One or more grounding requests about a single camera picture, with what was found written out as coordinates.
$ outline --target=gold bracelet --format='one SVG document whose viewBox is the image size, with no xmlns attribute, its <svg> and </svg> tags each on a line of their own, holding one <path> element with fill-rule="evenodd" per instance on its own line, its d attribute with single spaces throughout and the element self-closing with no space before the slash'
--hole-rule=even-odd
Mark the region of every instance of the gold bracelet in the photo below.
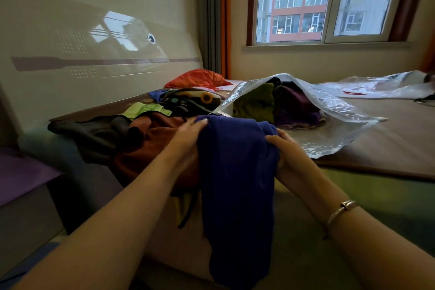
<svg viewBox="0 0 435 290">
<path fill-rule="evenodd" d="M 329 226 L 331 225 L 331 223 L 344 211 L 349 211 L 356 206 L 358 206 L 358 205 L 354 201 L 346 201 L 346 202 L 341 203 L 340 208 L 329 217 L 328 221 L 326 222 L 326 225 L 322 226 L 323 239 L 329 238 L 328 229 L 329 229 Z"/>
</svg>

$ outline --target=blue cloth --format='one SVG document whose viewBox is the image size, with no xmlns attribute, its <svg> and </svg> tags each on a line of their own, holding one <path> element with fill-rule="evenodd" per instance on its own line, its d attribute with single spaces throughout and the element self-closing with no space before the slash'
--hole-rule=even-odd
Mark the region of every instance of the blue cloth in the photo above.
<svg viewBox="0 0 435 290">
<path fill-rule="evenodd" d="M 148 94 L 149 94 L 150 98 L 154 99 L 157 102 L 160 102 L 161 101 L 160 96 L 163 93 L 166 93 L 167 91 L 168 91 L 167 89 L 159 89 L 157 91 L 149 92 Z"/>
<path fill-rule="evenodd" d="M 269 272 L 278 149 L 275 126 L 253 119 L 208 118 L 199 134 L 202 221 L 213 252 L 210 273 L 232 289 L 251 289 Z"/>
</svg>

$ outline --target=gray curtain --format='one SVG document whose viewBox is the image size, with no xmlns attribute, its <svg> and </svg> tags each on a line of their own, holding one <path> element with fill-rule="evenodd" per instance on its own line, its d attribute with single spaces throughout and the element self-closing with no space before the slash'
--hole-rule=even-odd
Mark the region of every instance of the gray curtain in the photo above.
<svg viewBox="0 0 435 290">
<path fill-rule="evenodd" d="M 221 0 L 198 0 L 199 49 L 204 69 L 221 73 Z"/>
</svg>

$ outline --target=left hand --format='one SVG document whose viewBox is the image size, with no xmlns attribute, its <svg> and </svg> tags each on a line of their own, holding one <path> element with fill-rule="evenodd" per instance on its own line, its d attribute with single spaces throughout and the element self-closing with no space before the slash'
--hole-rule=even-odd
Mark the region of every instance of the left hand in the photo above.
<svg viewBox="0 0 435 290">
<path fill-rule="evenodd" d="M 172 140 L 161 152 L 174 163 L 178 174 L 183 172 L 198 158 L 196 141 L 201 130 L 207 126 L 208 119 L 195 123 L 196 118 L 189 119 L 178 129 Z"/>
</svg>

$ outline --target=white headboard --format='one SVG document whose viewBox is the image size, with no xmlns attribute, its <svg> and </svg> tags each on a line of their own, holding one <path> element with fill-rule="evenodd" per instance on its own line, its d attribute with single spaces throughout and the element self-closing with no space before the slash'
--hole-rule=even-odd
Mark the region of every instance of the white headboard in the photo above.
<svg viewBox="0 0 435 290">
<path fill-rule="evenodd" d="M 0 5 L 0 85 L 18 132 L 202 67 L 196 40 L 180 29 L 74 0 Z"/>
</svg>

